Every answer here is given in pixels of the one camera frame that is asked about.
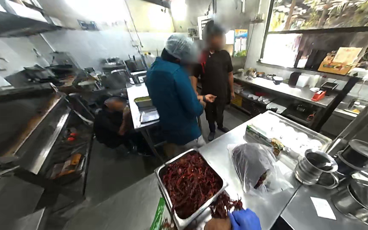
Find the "plastic bag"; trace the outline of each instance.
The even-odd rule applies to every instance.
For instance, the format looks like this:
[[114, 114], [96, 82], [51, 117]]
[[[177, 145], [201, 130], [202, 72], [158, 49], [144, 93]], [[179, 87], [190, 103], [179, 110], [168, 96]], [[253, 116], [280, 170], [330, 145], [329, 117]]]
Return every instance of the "plastic bag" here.
[[[258, 143], [229, 144], [228, 151], [244, 192], [262, 196], [293, 187], [279, 169], [272, 148]], [[255, 189], [265, 172], [266, 178]]]

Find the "steel tray of chilies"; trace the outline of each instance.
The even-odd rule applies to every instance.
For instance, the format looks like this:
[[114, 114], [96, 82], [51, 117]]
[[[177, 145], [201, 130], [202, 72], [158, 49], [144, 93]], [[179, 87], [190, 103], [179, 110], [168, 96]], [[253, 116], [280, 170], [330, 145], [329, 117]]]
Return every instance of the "steel tray of chilies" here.
[[[164, 163], [163, 165], [161, 165], [160, 167], [156, 168], [154, 170], [154, 173], [157, 176], [158, 182], [159, 182], [159, 188], [161, 191], [161, 194], [163, 195], [164, 199], [167, 202], [167, 207], [168, 210], [170, 211], [170, 213], [172, 213], [172, 208], [173, 208], [173, 204], [171, 203], [171, 199], [170, 196], [168, 195], [168, 191], [166, 189], [166, 187], [163, 184], [163, 181], [161, 179], [161, 175], [160, 172], [161, 170], [166, 167], [167, 165], [177, 161], [178, 159], [180, 159], [181, 157], [183, 157], [186, 154], [189, 154], [193, 151], [196, 151], [197, 153], [200, 153], [197, 149], [190, 149], [178, 156], [176, 156], [175, 158], [167, 161], [166, 163]], [[187, 219], [181, 219], [180, 217], [177, 216], [177, 213], [174, 212], [174, 215], [172, 215], [172, 219], [175, 222], [175, 225], [177, 227], [178, 230], [182, 230], [185, 227], [187, 227], [187, 225], [189, 223], [191, 223], [199, 214], [201, 214], [208, 206], [210, 206], [210, 204], [215, 201], [217, 199], [217, 197], [225, 190], [225, 188], [228, 186], [228, 183], [214, 170], [214, 168], [211, 167], [211, 165], [209, 164], [209, 162], [201, 155], [202, 159], [205, 160], [205, 162], [207, 163], [207, 165], [210, 166], [210, 168], [218, 175], [218, 177], [222, 180], [222, 188], [214, 195], [212, 196], [209, 200], [207, 200], [199, 209], [197, 209], [196, 212], [194, 212], [190, 217], [188, 217]]]

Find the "receipt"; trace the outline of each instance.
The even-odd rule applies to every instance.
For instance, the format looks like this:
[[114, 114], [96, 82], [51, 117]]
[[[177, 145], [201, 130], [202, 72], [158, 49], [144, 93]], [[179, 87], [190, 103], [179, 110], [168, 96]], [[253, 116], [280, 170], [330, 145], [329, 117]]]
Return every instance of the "receipt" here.
[[310, 197], [314, 208], [316, 209], [317, 215], [319, 217], [329, 218], [332, 220], [336, 220], [336, 216], [333, 213], [332, 208], [329, 205], [329, 202], [322, 198]]

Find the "black shirt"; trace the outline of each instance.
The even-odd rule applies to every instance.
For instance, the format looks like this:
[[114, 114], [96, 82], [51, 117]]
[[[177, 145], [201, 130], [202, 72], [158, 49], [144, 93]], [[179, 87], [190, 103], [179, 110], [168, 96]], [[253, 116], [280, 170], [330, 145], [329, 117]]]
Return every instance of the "black shirt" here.
[[119, 129], [122, 121], [123, 112], [110, 112], [103, 108], [98, 112], [93, 123], [96, 139], [106, 145], [118, 144], [118, 141], [121, 139]]
[[231, 56], [226, 50], [202, 54], [201, 64], [194, 68], [194, 76], [200, 77], [202, 95], [217, 96], [216, 101], [226, 102], [229, 98], [228, 73], [232, 72]]

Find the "red tape dispenser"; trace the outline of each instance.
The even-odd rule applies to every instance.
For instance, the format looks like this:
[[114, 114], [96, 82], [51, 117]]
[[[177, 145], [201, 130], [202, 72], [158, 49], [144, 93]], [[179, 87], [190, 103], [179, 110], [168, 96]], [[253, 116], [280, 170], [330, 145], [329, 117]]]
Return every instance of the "red tape dispenser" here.
[[312, 101], [317, 102], [325, 97], [326, 91], [317, 91], [312, 97]]

